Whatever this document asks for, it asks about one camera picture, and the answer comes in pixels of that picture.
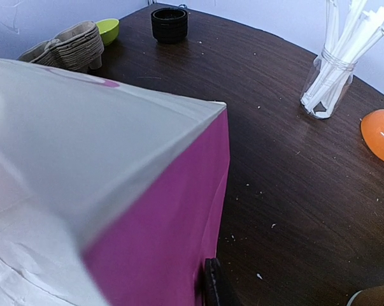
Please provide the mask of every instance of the brown object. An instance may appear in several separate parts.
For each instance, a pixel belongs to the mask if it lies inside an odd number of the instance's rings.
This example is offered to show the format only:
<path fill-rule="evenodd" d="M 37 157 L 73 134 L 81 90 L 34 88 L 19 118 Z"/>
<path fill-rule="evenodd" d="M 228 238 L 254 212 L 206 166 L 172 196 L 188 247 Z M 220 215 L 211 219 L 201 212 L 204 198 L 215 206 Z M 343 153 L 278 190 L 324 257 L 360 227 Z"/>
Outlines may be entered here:
<path fill-rule="evenodd" d="M 384 285 L 357 293 L 348 306 L 384 306 Z"/>
<path fill-rule="evenodd" d="M 384 95 L 355 78 L 331 119 L 313 119 L 299 96 L 314 54 L 195 11 L 185 41 L 160 45 L 150 25 L 160 7 L 123 18 L 93 74 L 227 103 L 218 257 L 241 303 L 346 305 L 383 284 L 384 163 L 363 143 L 360 119 L 384 108 Z"/>
<path fill-rule="evenodd" d="M 44 66 L 57 67 L 86 73 L 101 67 L 103 41 L 97 25 L 84 21 L 44 41 L 25 53 L 18 60 Z"/>

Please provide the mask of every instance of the upside-down orange bowl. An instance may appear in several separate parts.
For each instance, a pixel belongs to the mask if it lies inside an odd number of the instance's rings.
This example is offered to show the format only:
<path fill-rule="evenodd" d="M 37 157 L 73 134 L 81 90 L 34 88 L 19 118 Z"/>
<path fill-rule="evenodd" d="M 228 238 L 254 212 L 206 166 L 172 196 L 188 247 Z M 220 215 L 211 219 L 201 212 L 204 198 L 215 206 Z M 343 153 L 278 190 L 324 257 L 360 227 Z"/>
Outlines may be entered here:
<path fill-rule="evenodd" d="M 384 161 L 384 110 L 376 110 L 365 116 L 360 129 L 367 146 Z"/>

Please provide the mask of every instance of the clear glass jar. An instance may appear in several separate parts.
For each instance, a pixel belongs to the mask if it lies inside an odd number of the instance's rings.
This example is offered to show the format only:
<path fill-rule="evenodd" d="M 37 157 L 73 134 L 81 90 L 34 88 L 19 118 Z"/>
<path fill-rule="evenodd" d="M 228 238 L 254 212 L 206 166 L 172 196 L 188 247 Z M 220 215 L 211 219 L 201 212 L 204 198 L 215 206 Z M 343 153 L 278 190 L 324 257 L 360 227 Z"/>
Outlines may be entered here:
<path fill-rule="evenodd" d="M 350 84 L 356 63 L 344 62 L 326 48 L 313 61 L 301 94 L 301 104 L 318 119 L 332 116 Z"/>

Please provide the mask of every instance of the black cup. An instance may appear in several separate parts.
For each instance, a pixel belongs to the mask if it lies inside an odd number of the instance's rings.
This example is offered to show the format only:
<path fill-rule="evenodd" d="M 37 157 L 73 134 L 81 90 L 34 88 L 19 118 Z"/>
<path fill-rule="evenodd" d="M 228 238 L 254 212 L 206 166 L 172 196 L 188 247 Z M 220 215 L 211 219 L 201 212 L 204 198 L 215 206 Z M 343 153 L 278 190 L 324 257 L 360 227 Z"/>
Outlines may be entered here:
<path fill-rule="evenodd" d="M 187 11 L 181 8 L 161 8 L 153 11 L 152 34 L 159 43 L 179 43 L 187 36 Z"/>

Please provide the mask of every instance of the table surface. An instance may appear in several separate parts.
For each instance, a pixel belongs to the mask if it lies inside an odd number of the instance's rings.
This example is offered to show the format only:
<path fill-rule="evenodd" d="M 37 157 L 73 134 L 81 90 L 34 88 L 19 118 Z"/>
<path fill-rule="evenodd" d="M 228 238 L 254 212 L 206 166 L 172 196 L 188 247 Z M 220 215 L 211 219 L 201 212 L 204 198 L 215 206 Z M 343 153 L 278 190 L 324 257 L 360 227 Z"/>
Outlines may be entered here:
<path fill-rule="evenodd" d="M 160 45 L 150 25 L 159 7 L 122 19 L 94 74 L 227 103 L 218 257 L 244 305 L 346 305 L 384 284 L 384 162 L 359 130 L 384 95 L 355 78 L 331 119 L 312 119 L 299 95 L 315 55 L 195 11 L 186 41 Z"/>

